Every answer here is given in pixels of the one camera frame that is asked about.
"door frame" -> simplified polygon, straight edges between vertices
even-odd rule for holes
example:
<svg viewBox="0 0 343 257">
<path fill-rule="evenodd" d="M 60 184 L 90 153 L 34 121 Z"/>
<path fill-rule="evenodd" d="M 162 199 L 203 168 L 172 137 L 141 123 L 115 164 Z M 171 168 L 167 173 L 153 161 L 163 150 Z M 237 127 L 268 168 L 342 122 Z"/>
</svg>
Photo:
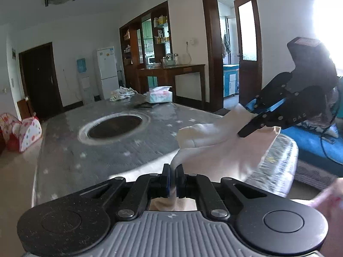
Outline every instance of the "door frame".
<svg viewBox="0 0 343 257">
<path fill-rule="evenodd" d="M 59 110 L 60 113 L 63 113 L 63 104 L 62 104 L 62 100 L 61 100 L 61 95 L 58 89 L 58 83 L 57 83 L 57 76 L 56 76 L 56 69 L 55 69 L 55 62 L 54 62 L 54 50 L 53 50 L 53 43 L 49 42 L 49 43 L 45 43 L 39 46 L 36 46 L 34 48 L 31 48 L 29 50 L 25 50 L 23 52 L 20 52 L 19 55 L 19 68 L 20 68 L 20 76 L 22 79 L 22 83 L 23 83 L 23 89 L 24 89 L 24 95 L 26 97 L 29 96 L 28 92 L 27 92 L 27 87 L 26 87 L 26 83 L 25 83 L 25 76 L 24 76 L 24 70 L 23 70 L 23 61 L 22 61 L 22 57 L 24 54 L 28 53 L 28 52 L 32 52 L 35 51 L 37 49 L 43 48 L 43 47 L 49 47 L 50 48 L 50 57 L 51 57 L 51 67 L 52 67 L 52 77 L 53 77 L 53 85 L 54 85 L 54 90 L 57 96 L 57 101 L 58 101 L 58 106 L 59 106 Z"/>
<path fill-rule="evenodd" d="M 217 0 L 202 0 L 205 14 L 207 50 L 209 58 L 210 80 L 210 110 L 215 112 L 223 108 L 223 58 L 222 38 L 220 34 L 220 18 Z M 257 45 L 257 80 L 256 90 L 262 89 L 262 40 L 260 17 L 257 1 L 251 0 L 255 19 L 256 45 Z"/>
</svg>

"gray ribbed panel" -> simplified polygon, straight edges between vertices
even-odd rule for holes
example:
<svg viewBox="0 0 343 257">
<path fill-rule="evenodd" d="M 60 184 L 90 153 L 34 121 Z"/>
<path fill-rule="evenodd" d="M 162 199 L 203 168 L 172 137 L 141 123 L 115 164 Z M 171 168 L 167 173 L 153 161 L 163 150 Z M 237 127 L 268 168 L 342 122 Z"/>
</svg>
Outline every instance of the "gray ribbed panel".
<svg viewBox="0 0 343 257">
<path fill-rule="evenodd" d="M 145 211 L 119 222 L 108 237 L 78 257 L 263 257 L 238 241 L 228 225 L 199 211 Z"/>
</svg>

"white refrigerator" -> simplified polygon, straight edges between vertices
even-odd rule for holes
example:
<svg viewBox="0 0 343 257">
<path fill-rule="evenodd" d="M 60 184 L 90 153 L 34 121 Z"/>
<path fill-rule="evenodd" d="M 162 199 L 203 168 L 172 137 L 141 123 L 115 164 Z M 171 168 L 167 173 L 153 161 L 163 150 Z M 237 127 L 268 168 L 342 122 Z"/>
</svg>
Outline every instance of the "white refrigerator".
<svg viewBox="0 0 343 257">
<path fill-rule="evenodd" d="M 119 89 L 114 48 L 97 49 L 97 85 L 101 99 L 109 99 L 111 92 Z"/>
</svg>

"dark brown door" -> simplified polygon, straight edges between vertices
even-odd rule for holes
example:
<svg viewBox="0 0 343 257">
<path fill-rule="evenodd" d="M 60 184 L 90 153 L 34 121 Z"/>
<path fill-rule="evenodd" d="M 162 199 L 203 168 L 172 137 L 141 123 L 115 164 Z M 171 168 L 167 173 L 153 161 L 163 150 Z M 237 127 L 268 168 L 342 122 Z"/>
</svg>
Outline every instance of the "dark brown door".
<svg viewBox="0 0 343 257">
<path fill-rule="evenodd" d="M 256 28 L 251 0 L 235 0 L 239 54 L 239 103 L 246 105 L 261 90 Z"/>
<path fill-rule="evenodd" d="M 25 89 L 33 109 L 40 120 L 46 120 L 61 112 L 52 43 L 21 53 L 21 69 Z"/>
</svg>

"wooden console table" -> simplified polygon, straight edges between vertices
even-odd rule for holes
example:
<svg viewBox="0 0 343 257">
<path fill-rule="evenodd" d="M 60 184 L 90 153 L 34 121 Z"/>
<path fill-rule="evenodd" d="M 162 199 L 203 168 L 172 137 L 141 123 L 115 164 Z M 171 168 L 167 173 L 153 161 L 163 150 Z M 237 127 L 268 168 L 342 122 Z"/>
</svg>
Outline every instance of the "wooden console table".
<svg viewBox="0 0 343 257">
<path fill-rule="evenodd" d="M 147 76 L 156 76 L 159 86 L 171 86 L 173 92 L 173 101 L 176 98 L 175 76 L 188 73 L 200 73 L 200 87 L 201 87 L 201 108 L 205 109 L 205 65 L 177 65 L 166 67 L 148 67 L 137 70 L 138 92 L 142 93 L 142 80 L 146 80 Z"/>
</svg>

